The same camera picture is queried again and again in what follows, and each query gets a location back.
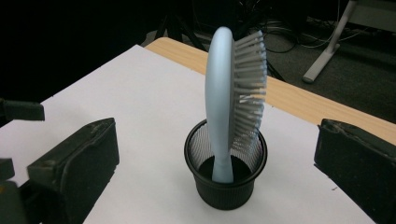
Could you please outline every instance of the white paper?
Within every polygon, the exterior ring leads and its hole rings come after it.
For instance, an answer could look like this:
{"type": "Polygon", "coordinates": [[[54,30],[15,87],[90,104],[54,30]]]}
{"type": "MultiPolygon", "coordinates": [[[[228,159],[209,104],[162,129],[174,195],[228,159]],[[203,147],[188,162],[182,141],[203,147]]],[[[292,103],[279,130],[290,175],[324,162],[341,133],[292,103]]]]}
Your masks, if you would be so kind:
{"type": "Polygon", "coordinates": [[[1,128],[0,157],[13,159],[21,185],[27,165],[82,126],[114,118],[120,165],[85,223],[374,223],[314,166],[318,127],[271,105],[253,195],[232,211],[207,205],[183,153],[205,119],[204,85],[205,76],[134,46],[46,100],[44,122],[1,128]]]}

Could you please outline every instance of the table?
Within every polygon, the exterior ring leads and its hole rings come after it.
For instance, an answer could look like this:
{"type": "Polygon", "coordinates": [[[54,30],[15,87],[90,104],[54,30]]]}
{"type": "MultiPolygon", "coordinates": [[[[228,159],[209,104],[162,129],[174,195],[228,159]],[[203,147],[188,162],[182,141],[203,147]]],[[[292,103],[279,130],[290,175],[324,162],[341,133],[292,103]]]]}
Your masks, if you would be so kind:
{"type": "MultiPolygon", "coordinates": [[[[204,51],[167,37],[155,40],[146,46],[146,49],[205,74],[207,53],[204,51]]],[[[323,119],[350,123],[396,145],[396,124],[338,104],[272,77],[268,77],[266,102],[314,124],[320,124],[323,119]]]]}
{"type": "MultiPolygon", "coordinates": [[[[203,51],[167,38],[148,49],[154,46],[205,68],[203,51]]],[[[373,223],[314,166],[317,124],[270,104],[279,97],[277,85],[279,91],[310,93],[271,78],[273,96],[260,128],[268,160],[251,198],[232,211],[207,205],[183,153],[188,133],[205,118],[205,77],[148,49],[134,46],[44,101],[44,122],[13,120],[2,127],[0,155],[14,161],[11,180],[21,185],[27,165],[82,126],[112,117],[120,164],[84,223],[373,223]]],[[[288,98],[279,97],[280,103],[289,105],[288,98]]]]}

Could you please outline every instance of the mesh cup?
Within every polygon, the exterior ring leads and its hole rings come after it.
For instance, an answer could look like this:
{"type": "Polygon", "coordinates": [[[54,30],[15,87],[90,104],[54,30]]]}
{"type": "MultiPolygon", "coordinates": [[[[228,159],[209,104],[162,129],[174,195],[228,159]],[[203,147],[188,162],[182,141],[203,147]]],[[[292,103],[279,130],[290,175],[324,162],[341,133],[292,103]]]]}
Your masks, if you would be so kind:
{"type": "Polygon", "coordinates": [[[251,150],[231,148],[233,168],[236,161],[243,165],[248,173],[235,178],[231,184],[212,181],[211,174],[204,174],[203,166],[211,163],[213,169],[213,153],[210,149],[206,120],[198,123],[189,133],[185,146],[184,157],[195,180],[201,198],[210,206],[220,210],[233,210],[245,204],[253,193],[254,180],[262,172],[267,161],[267,146],[259,132],[257,142],[251,150]]]}

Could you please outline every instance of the hair brush bristles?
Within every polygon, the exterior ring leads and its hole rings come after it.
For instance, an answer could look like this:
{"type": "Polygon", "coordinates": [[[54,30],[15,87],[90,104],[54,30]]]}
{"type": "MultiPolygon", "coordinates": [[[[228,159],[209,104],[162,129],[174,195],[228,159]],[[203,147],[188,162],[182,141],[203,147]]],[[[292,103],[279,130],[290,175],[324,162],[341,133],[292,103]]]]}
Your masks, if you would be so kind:
{"type": "Polygon", "coordinates": [[[266,94],[262,32],[235,41],[233,47],[233,148],[248,151],[258,137],[266,94]]]}

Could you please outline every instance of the metal stand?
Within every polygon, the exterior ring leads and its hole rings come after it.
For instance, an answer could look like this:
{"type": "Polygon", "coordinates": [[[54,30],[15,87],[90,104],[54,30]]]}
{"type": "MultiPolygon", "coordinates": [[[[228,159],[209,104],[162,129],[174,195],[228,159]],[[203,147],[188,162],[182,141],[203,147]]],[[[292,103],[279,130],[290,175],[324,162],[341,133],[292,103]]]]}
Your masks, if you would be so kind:
{"type": "Polygon", "coordinates": [[[343,13],[343,16],[341,17],[341,20],[338,22],[337,27],[335,28],[329,46],[320,54],[317,60],[305,73],[305,75],[303,76],[304,82],[313,83],[315,81],[315,78],[317,78],[321,70],[324,68],[324,66],[329,62],[330,58],[338,50],[340,45],[337,42],[340,38],[341,33],[343,33],[344,27],[346,26],[357,4],[358,4],[358,0],[349,0],[348,4],[346,5],[346,9],[343,13]]]}
{"type": "Polygon", "coordinates": [[[170,38],[179,42],[183,42],[182,34],[185,34],[196,48],[206,51],[194,31],[174,12],[172,8],[168,9],[168,13],[163,19],[163,22],[155,35],[155,39],[163,36],[165,34],[165,30],[167,30],[170,38]]]}

